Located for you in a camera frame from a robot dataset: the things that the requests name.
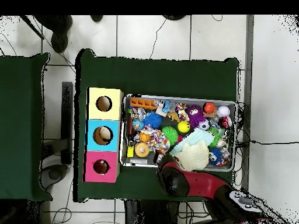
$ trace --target green table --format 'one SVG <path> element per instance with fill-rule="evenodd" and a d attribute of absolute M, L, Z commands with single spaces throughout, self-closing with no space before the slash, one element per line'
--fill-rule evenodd
<path fill-rule="evenodd" d="M 82 181 L 86 88 L 114 88 L 124 94 L 237 100 L 238 60 L 170 61 L 95 57 L 81 50 L 76 58 L 75 95 L 75 174 L 74 191 L 78 201 L 85 198 L 125 198 L 146 200 L 202 201 L 201 197 L 174 198 L 165 195 L 156 169 L 121 167 L 116 183 Z M 232 172 L 214 173 L 231 183 Z"/>

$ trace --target white ball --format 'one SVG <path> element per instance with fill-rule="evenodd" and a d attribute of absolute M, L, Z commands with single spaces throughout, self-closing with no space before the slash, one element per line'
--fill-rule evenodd
<path fill-rule="evenodd" d="M 210 128 L 210 125 L 208 124 L 208 120 L 205 120 L 204 122 L 199 122 L 199 128 L 206 131 Z"/>
<path fill-rule="evenodd" d="M 230 113 L 231 113 L 231 111 L 227 106 L 221 106 L 217 109 L 217 116 L 220 118 L 229 116 Z"/>

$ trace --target blue box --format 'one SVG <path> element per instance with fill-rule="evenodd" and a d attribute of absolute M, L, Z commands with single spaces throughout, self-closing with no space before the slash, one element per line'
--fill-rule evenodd
<path fill-rule="evenodd" d="M 93 133 L 97 127 L 108 127 L 113 138 L 107 145 L 99 145 L 93 140 Z M 87 151 L 118 151 L 120 122 L 115 120 L 88 120 Z"/>

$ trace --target green spiky ball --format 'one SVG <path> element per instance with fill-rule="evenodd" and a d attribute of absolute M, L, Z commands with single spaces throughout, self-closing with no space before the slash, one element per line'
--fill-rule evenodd
<path fill-rule="evenodd" d="M 218 141 L 219 141 L 219 132 L 214 129 L 214 128 L 209 128 L 208 131 L 210 131 L 212 134 L 214 134 L 214 140 L 212 141 L 212 143 L 209 145 L 209 147 L 215 147 L 217 144 L 218 144 Z"/>
<path fill-rule="evenodd" d="M 162 132 L 166 138 L 170 141 L 171 145 L 174 145 L 179 138 L 179 134 L 172 126 L 164 126 Z"/>

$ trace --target pink box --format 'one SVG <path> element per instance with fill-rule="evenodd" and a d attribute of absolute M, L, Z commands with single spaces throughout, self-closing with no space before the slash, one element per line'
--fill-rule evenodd
<path fill-rule="evenodd" d="M 115 183 L 119 175 L 119 153 L 112 151 L 87 151 L 85 165 L 85 182 Z M 97 160 L 104 160 L 109 166 L 105 174 L 99 174 L 93 169 Z"/>

